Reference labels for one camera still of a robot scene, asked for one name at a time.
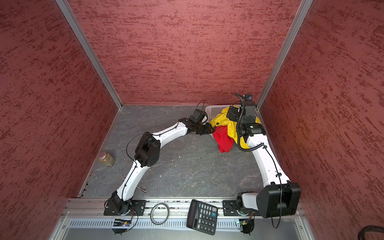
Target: gray marble floor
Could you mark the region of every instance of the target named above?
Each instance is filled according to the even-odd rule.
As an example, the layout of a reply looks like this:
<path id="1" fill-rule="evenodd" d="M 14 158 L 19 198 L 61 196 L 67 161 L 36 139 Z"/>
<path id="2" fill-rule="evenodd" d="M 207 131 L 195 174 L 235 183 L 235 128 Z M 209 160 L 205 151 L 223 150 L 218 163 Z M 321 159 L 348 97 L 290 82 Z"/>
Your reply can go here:
<path id="1" fill-rule="evenodd" d="M 113 167 L 97 163 L 94 175 L 84 191 L 85 197 L 110 197 L 128 174 L 132 160 L 125 148 L 135 135 L 163 130 L 188 118 L 195 106 L 125 106 L 107 142 L 105 152 L 115 158 Z M 134 150 L 140 136 L 132 140 Z M 210 135 L 179 137 L 160 151 L 160 159 L 141 179 L 136 189 L 140 197 L 234 197 L 242 191 L 259 192 L 263 188 L 260 170 L 252 153 L 242 152 L 234 144 L 229 153 L 220 153 Z"/>

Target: metal ring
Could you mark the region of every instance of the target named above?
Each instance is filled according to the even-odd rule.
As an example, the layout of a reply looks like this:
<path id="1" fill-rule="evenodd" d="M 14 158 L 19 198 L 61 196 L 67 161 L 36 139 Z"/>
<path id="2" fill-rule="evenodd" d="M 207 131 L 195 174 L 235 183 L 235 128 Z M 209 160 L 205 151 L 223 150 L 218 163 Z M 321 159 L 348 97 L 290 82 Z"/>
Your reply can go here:
<path id="1" fill-rule="evenodd" d="M 153 220 L 153 216 L 152 216 L 152 214 L 153 214 L 153 212 L 155 211 L 156 207 L 158 207 L 159 205 L 164 205 L 164 206 L 167 208 L 167 217 L 166 217 L 166 219 L 165 219 L 164 221 L 162 221 L 162 222 L 160 222 L 160 223 L 157 223 L 157 222 L 155 222 L 155 220 Z M 165 204 L 165 203 L 159 203 L 159 204 L 156 204 L 156 205 L 152 208 L 151 213 L 149 214 L 149 217 L 150 217 L 150 219 L 151 219 L 151 222 L 152 222 L 153 224 L 155 224 L 155 225 L 161 225 L 161 224 L 165 223 L 165 222 L 168 220 L 168 217 L 169 217 L 169 207 L 168 207 L 168 205 Z"/>

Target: white robot arm segment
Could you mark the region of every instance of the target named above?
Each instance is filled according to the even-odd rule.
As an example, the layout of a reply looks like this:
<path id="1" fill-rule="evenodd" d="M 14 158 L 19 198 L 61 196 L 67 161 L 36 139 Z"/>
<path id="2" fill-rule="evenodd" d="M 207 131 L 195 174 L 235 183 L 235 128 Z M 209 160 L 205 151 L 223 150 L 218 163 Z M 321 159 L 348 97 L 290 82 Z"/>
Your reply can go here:
<path id="1" fill-rule="evenodd" d="M 275 184 L 280 184 L 280 180 L 281 184 L 286 184 L 287 181 L 289 181 L 289 178 L 281 169 L 271 148 L 269 147 L 267 136 L 263 134 L 255 134 L 253 136 L 248 137 L 247 139 L 247 144 L 250 148 L 260 143 L 264 143 L 264 145 L 267 147 L 271 154 L 271 156 L 269 156 L 268 152 L 263 147 L 252 151 L 253 156 L 255 157 L 257 165 L 259 166 L 260 172 L 262 174 L 264 187 L 267 185 L 271 185 L 272 182 L 274 182 Z M 276 172 L 276 168 L 278 172 L 281 173 L 280 180 L 277 176 L 278 173 Z"/>
<path id="2" fill-rule="evenodd" d="M 184 123 L 178 122 L 178 123 L 175 123 L 173 126 L 167 129 L 164 129 L 163 131 L 154 133 L 153 137 L 160 141 L 160 148 L 162 148 L 164 147 L 165 144 L 169 143 L 170 141 L 186 135 L 187 130 L 188 129 Z M 117 189 L 118 196 L 120 199 L 122 199 L 123 201 L 126 201 L 132 198 L 137 185 L 139 184 L 144 173 L 149 168 L 150 167 L 148 166 L 142 167 L 138 160 L 134 161 L 131 167 L 131 170 L 126 176 L 124 182 Z"/>

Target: metal bracket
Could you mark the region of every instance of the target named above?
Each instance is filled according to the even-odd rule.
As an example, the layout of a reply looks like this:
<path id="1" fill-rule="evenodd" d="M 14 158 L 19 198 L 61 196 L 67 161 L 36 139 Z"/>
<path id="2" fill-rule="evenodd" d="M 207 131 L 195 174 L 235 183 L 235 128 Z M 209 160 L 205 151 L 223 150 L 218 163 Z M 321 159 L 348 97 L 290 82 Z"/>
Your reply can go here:
<path id="1" fill-rule="evenodd" d="M 241 216 L 236 209 L 236 200 L 223 200 L 223 212 L 224 216 Z M 253 216 L 260 216 L 259 211 L 253 211 Z"/>
<path id="2" fill-rule="evenodd" d="M 136 212 L 136 215 L 143 216 L 146 202 L 146 200 L 131 200 L 131 204 Z M 111 206 L 112 205 L 107 204 L 107 207 L 104 210 L 104 216 L 121 216 L 118 211 Z M 129 210 L 126 215 L 131 215 L 131 210 Z"/>

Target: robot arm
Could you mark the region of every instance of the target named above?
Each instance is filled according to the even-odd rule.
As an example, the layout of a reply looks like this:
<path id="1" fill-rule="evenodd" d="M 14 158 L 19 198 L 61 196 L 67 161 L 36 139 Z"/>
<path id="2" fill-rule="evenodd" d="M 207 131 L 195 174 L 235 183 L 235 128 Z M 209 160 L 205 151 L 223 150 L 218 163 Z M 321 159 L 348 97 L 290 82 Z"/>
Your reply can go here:
<path id="1" fill-rule="evenodd" d="M 188 119 L 179 119 L 177 123 L 167 129 L 153 134 L 144 133 L 136 147 L 134 163 L 124 182 L 107 200 L 104 215 L 127 214 L 137 185 L 144 173 L 158 161 L 160 149 L 170 141 L 190 132 L 199 135 L 213 133 L 212 126 L 206 123 L 207 119 L 208 115 L 205 112 L 196 109 Z"/>
<path id="2" fill-rule="evenodd" d="M 155 139 L 155 141 L 158 141 L 159 149 L 161 149 L 162 147 L 164 147 L 164 145 L 166 145 L 170 141 L 186 135 L 187 131 L 188 131 L 188 128 L 185 126 L 184 123 L 177 122 L 175 123 L 175 125 L 167 129 L 164 129 L 163 131 L 153 133 L 152 136 Z M 149 134 L 144 135 L 144 137 L 142 138 L 142 140 L 144 139 L 144 143 L 145 141 L 151 141 L 151 138 L 149 136 L 150 136 Z M 142 151 L 142 153 L 144 152 L 143 149 L 137 149 L 136 152 L 137 151 Z M 154 163 L 151 164 L 151 163 L 145 163 L 144 161 L 139 162 L 138 160 L 135 160 L 124 182 L 117 189 L 117 196 L 123 201 L 131 199 L 135 191 L 135 188 L 139 184 L 139 181 L 143 177 L 144 173 L 153 164 Z"/>
<path id="3" fill-rule="evenodd" d="M 241 99 L 241 110 L 230 107 L 227 117 L 237 122 L 238 143 L 240 143 L 240 136 L 243 136 L 250 147 L 250 149 L 243 149 L 238 144 L 240 150 L 252 151 L 262 174 L 264 189 L 258 194 L 240 193 L 237 197 L 237 210 L 241 214 L 247 214 L 252 209 L 258 210 L 264 218 L 294 215 L 300 198 L 300 187 L 297 183 L 290 182 L 272 152 L 268 152 L 268 139 L 262 125 L 255 123 L 255 103 L 251 99 Z M 107 200 L 104 215 L 127 214 L 139 181 L 159 159 L 160 149 L 177 137 L 190 132 L 199 135 L 213 133 L 212 126 L 206 123 L 207 119 L 205 112 L 196 109 L 188 119 L 179 119 L 176 124 L 163 131 L 153 134 L 144 133 L 135 150 L 134 164 L 122 185 Z"/>

